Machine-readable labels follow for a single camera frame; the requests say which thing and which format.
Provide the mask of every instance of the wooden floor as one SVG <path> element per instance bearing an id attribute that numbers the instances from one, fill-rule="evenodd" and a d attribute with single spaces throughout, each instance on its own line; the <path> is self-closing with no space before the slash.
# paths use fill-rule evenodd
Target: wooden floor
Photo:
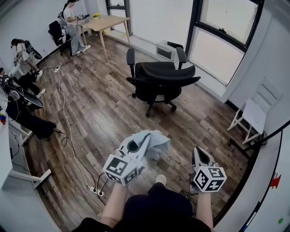
<path id="1" fill-rule="evenodd" d="M 220 192 L 212 197 L 213 216 L 223 208 L 239 183 L 247 160 L 227 141 L 244 138 L 237 127 L 227 132 L 234 111 L 222 104 L 203 89 L 193 84 L 183 88 L 173 102 L 178 106 L 171 112 L 165 104 L 156 104 L 150 118 L 145 117 L 146 103 L 133 99 L 134 87 L 126 81 L 130 69 L 126 64 L 128 46 L 105 38 L 108 61 L 98 37 L 87 36 L 92 46 L 85 53 L 73 57 L 73 62 L 60 69 L 61 90 L 66 96 L 65 112 L 72 129 L 73 145 L 79 159 L 92 172 L 97 181 L 108 155 L 121 142 L 141 130 L 159 130 L 171 138 L 169 154 L 162 154 L 159 161 L 146 160 L 142 175 L 129 185 L 128 197 L 145 194 L 155 183 L 158 174 L 167 177 L 167 188 L 180 193 L 188 191 L 191 170 L 191 151 L 200 146 L 209 151 L 225 169 L 227 181 Z M 69 51 L 62 57 L 55 53 L 40 67 L 44 70 L 70 59 Z M 154 61 L 136 52 L 136 61 Z M 44 108 L 35 111 L 43 119 L 53 121 L 57 128 L 69 135 L 63 114 L 63 96 L 58 91 L 58 74 L 48 69 L 37 82 L 46 88 L 42 96 Z M 70 231 L 85 217 L 99 219 L 104 205 L 86 188 L 84 177 L 74 159 L 70 144 L 63 147 L 63 136 L 53 134 L 50 140 L 32 137 L 25 147 L 29 168 L 41 175 L 51 169 L 52 175 L 39 188 L 39 193 L 52 218 L 62 231 Z M 91 186 L 90 174 L 84 171 Z M 105 177 L 101 177 L 99 187 Z M 105 186 L 104 202 L 110 196 L 113 183 Z"/>

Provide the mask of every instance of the red sticker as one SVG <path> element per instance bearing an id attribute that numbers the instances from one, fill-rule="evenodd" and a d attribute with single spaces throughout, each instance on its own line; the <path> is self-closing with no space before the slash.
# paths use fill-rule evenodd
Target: red sticker
<path id="1" fill-rule="evenodd" d="M 271 182 L 271 185 L 270 185 L 270 187 L 272 187 L 272 189 L 274 187 L 278 188 L 278 185 L 279 185 L 279 182 L 280 182 L 280 179 L 281 179 L 281 175 L 278 178 L 277 178 L 277 175 L 278 175 L 278 173 L 274 173 L 274 178 L 272 179 L 272 182 Z"/>

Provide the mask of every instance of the shoe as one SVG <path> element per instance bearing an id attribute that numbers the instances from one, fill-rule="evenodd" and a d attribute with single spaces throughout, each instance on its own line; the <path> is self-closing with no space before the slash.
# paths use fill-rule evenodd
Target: shoe
<path id="1" fill-rule="evenodd" d="M 87 51 L 87 50 L 90 49 L 90 48 L 91 48 L 91 45 L 86 46 L 85 49 L 82 50 L 82 53 L 83 53 L 84 51 Z"/>
<path id="2" fill-rule="evenodd" d="M 36 97 L 40 98 L 45 92 L 46 92 L 46 89 L 43 89 L 42 91 L 40 91 L 38 95 L 36 95 Z"/>
<path id="3" fill-rule="evenodd" d="M 38 81 L 42 77 L 42 75 L 43 71 L 42 70 L 38 71 L 38 73 L 36 74 L 36 80 Z"/>
<path id="4" fill-rule="evenodd" d="M 155 183 L 162 183 L 165 186 L 166 183 L 167 183 L 166 176 L 164 176 L 164 175 L 158 175 L 156 177 Z"/>

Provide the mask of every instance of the extension cord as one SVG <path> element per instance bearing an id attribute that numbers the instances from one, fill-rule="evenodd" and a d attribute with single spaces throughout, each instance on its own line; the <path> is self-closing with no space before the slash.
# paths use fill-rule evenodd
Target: extension cord
<path id="1" fill-rule="evenodd" d="M 97 190 L 95 189 L 95 187 L 90 187 L 90 190 L 94 193 L 94 194 L 98 194 L 100 197 L 103 197 L 104 196 L 104 193 L 100 194 L 101 191 L 100 190 Z"/>
<path id="2" fill-rule="evenodd" d="M 55 73 L 57 73 L 60 69 L 60 66 L 57 66 L 56 69 L 54 70 Z"/>

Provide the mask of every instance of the black office chair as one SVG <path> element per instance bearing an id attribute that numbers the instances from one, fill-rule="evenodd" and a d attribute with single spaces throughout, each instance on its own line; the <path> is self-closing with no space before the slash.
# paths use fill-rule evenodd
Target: black office chair
<path id="1" fill-rule="evenodd" d="M 173 62 L 142 62 L 135 65 L 134 48 L 127 51 L 127 63 L 132 74 L 127 81 L 136 86 L 136 92 L 132 93 L 132 97 L 138 97 L 149 104 L 146 117 L 149 117 L 154 103 L 170 104 L 171 111 L 175 111 L 177 107 L 171 101 L 181 94 L 181 87 L 200 79 L 200 77 L 193 77 L 195 75 L 194 65 L 181 69 L 182 64 L 187 62 L 187 57 L 181 47 L 177 47 L 176 51 L 179 58 L 178 70 L 175 69 Z"/>
<path id="2" fill-rule="evenodd" d="M 49 31 L 48 33 L 51 34 L 53 37 L 53 40 L 57 46 L 63 45 L 60 48 L 60 55 L 62 56 L 65 49 L 70 49 L 71 50 L 71 37 L 67 35 L 66 42 L 63 43 L 63 34 L 62 34 L 62 29 L 60 27 L 60 23 L 58 21 L 54 21 L 49 25 Z"/>

